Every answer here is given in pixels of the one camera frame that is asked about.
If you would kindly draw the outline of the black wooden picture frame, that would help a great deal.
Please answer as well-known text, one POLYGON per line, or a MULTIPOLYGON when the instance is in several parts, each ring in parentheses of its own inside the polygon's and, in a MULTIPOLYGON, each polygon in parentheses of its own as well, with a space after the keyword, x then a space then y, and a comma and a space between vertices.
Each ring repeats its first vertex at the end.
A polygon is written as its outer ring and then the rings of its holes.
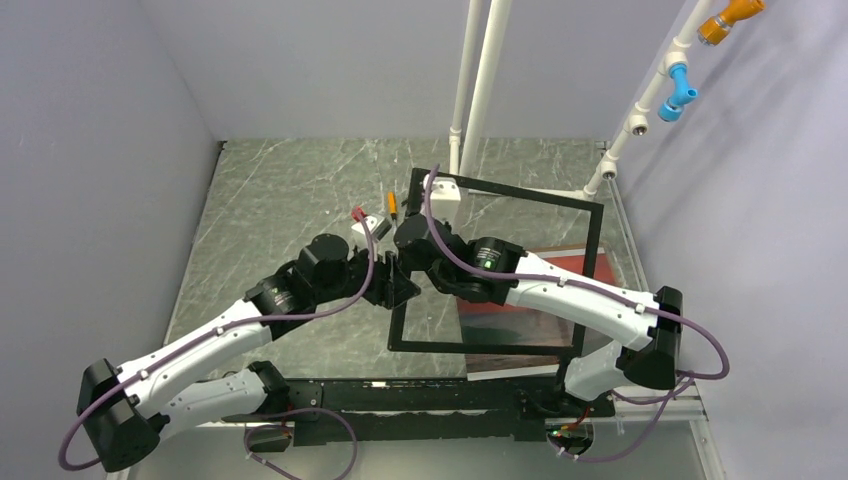
POLYGON ((438 291, 456 300, 461 342, 407 340, 407 308, 392 312, 388 348, 398 352, 462 354, 470 381, 544 376, 559 373, 562 366, 582 351, 586 330, 570 319, 549 312, 504 303, 505 290, 493 287, 491 278, 472 275, 455 265, 431 238, 424 217, 424 202, 431 202, 434 222, 445 244, 463 262, 487 272, 508 273, 517 267, 522 248, 505 240, 482 237, 461 243, 452 224, 461 201, 461 191, 481 191, 504 198, 553 205, 589 215, 587 240, 582 246, 556 246, 536 250, 552 266, 591 278, 597 263, 605 262, 600 251, 603 207, 519 187, 458 176, 439 176, 431 182, 428 173, 414 171, 407 214, 395 244, 405 273, 427 274, 438 291))

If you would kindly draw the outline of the orange handled screwdriver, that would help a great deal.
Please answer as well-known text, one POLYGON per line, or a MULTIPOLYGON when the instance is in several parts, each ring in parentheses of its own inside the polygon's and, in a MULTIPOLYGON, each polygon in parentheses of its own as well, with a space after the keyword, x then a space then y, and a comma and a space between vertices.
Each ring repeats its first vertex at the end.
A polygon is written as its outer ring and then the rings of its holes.
POLYGON ((387 208, 390 218, 396 221, 398 219, 398 203, 393 191, 387 193, 387 208))

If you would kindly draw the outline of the red sunset photo print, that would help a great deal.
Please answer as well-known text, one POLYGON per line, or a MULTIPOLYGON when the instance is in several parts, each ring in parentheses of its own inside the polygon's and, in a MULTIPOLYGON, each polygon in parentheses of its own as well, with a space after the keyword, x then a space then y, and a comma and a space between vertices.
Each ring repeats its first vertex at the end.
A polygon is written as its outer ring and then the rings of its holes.
MULTIPOLYGON (((552 314, 509 305, 470 303, 457 299, 461 338, 466 345, 575 347, 583 342, 589 354, 610 342, 610 338, 587 329, 580 334, 577 325, 552 314)), ((557 372, 559 357, 539 355, 467 354, 469 381, 514 377, 549 376, 557 372)))

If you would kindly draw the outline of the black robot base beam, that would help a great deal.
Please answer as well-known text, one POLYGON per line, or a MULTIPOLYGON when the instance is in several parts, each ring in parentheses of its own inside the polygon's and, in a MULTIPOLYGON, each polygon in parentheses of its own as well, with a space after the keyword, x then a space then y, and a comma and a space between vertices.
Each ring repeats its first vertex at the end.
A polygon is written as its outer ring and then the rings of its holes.
POLYGON ((291 380, 293 443, 508 438, 543 442, 558 422, 615 414, 608 397, 583 408, 554 391, 551 377, 469 382, 459 378, 291 380))

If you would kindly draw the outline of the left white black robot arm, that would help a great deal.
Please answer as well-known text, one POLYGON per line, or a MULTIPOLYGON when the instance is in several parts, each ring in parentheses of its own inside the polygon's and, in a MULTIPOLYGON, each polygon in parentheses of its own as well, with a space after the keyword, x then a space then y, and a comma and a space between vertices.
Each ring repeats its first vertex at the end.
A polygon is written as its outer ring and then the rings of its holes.
POLYGON ((299 256, 260 280, 223 313, 179 340, 115 366, 101 359, 83 373, 76 426, 107 472, 125 470, 162 441, 232 416, 272 420, 291 405, 290 387, 269 361, 256 361, 217 380, 206 374, 305 323, 358 300, 388 310, 418 296, 393 252, 378 254, 367 239, 350 248, 337 235, 315 237, 299 256))

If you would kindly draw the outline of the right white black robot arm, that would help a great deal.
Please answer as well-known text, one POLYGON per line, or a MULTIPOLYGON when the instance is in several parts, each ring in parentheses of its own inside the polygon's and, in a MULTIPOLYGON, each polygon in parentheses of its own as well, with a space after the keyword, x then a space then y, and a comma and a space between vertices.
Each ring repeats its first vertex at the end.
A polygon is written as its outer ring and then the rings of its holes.
POLYGON ((466 242, 421 214, 400 225, 393 243, 402 265, 425 272, 441 293, 540 311, 610 338, 606 347, 571 360, 564 379, 552 386, 560 413, 574 415, 621 386, 676 387, 680 325, 656 295, 565 270, 502 239, 466 242))

